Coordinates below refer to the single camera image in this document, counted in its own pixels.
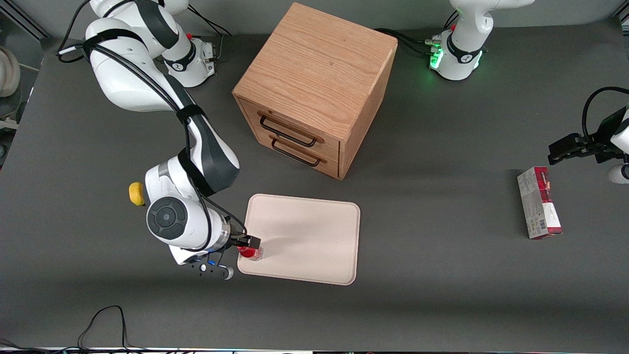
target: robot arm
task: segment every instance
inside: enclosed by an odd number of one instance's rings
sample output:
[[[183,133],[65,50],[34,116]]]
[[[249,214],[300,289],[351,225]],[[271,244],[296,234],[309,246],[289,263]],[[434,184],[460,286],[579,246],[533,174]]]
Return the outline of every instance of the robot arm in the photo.
[[[596,90],[586,101],[582,116],[583,135],[572,133],[550,144],[548,162],[551,165],[573,157],[592,156],[597,163],[611,159],[622,159],[624,164],[613,166],[608,171],[608,179],[614,183],[629,183],[629,105],[620,108],[605,118],[597,131],[587,132],[587,111],[594,97],[604,91],[619,91],[629,94],[629,90],[617,87],[605,87]]]
[[[188,0],[91,0],[100,18],[125,22],[140,36],[151,59],[164,58],[169,74],[183,86],[198,86],[214,74],[214,48],[198,38],[188,38],[173,14],[185,11]]]
[[[535,0],[450,0],[459,12],[456,29],[446,29],[433,36],[433,41],[446,43],[431,58],[430,68],[448,80],[463,80],[478,66],[481,48],[494,28],[489,13],[497,9],[515,9]]]
[[[189,151],[146,173],[151,233],[170,246],[180,265],[232,244],[257,248],[259,240],[237,232],[228,218],[205,207],[203,195],[231,186],[240,166],[178,80],[157,70],[140,37],[121,20],[94,21],[86,43],[96,79],[112,103],[132,111],[176,111],[194,139]]]

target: drawer handle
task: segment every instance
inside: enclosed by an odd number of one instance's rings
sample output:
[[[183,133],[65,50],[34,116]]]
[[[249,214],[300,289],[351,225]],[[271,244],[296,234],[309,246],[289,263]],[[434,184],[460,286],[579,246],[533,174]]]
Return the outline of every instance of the drawer handle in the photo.
[[[303,163],[306,166],[310,166],[310,167],[317,167],[317,166],[319,166],[319,163],[321,162],[321,159],[317,159],[316,162],[314,162],[314,163],[309,163],[308,161],[302,159],[301,157],[297,157],[297,156],[291,154],[290,152],[282,150],[279,147],[275,146],[276,142],[277,142],[277,139],[273,139],[273,141],[271,142],[271,146],[273,147],[273,150],[279,152],[280,154],[283,154],[283,155],[288,156],[288,157],[290,157],[292,159],[295,159],[295,160]]]
[[[264,129],[266,129],[266,130],[268,130],[270,132],[273,132],[273,133],[275,133],[275,134],[277,134],[277,135],[279,135],[281,137],[287,138],[288,140],[290,140],[290,141],[292,141],[292,142],[294,142],[296,144],[299,144],[301,146],[304,146],[304,147],[313,147],[315,145],[316,138],[313,138],[313,140],[311,142],[301,141],[299,139],[291,137],[290,135],[288,135],[286,133],[282,133],[279,130],[266,125],[264,123],[266,121],[266,119],[267,119],[267,116],[265,116],[265,115],[263,115],[262,118],[260,119],[260,125],[262,126],[262,128],[264,128]]]

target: yellow ball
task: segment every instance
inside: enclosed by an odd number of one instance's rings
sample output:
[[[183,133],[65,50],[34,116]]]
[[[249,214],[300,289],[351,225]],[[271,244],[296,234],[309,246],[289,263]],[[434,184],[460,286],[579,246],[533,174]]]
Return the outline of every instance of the yellow ball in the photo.
[[[144,205],[142,182],[133,182],[129,185],[129,199],[131,203],[141,207]]]

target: gray table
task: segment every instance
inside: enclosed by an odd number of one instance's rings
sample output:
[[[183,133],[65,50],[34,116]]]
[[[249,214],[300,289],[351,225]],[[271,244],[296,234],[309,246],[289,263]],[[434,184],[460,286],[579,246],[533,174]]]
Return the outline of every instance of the gray table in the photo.
[[[265,39],[227,39],[218,75],[190,90],[242,165],[215,200],[237,215],[256,193],[355,202],[356,281],[212,282],[177,267],[127,187],[179,152],[179,122],[113,106],[86,62],[48,51],[0,173],[1,336],[71,345],[96,310],[119,304],[140,346],[629,351],[628,187],[593,159],[552,167],[565,233],[530,241],[516,185],[579,130],[592,91],[629,84],[617,21],[497,29],[459,83],[401,48],[343,182],[258,145],[233,101]],[[598,98],[592,127],[626,101]],[[88,345],[118,345],[118,315],[93,331]]]

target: wooden drawer cabinet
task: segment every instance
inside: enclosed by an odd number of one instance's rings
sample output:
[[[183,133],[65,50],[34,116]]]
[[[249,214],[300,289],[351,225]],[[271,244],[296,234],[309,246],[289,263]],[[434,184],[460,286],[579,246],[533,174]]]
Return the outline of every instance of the wooden drawer cabinet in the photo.
[[[232,93],[263,146],[342,180],[382,103],[397,46],[294,3]]]

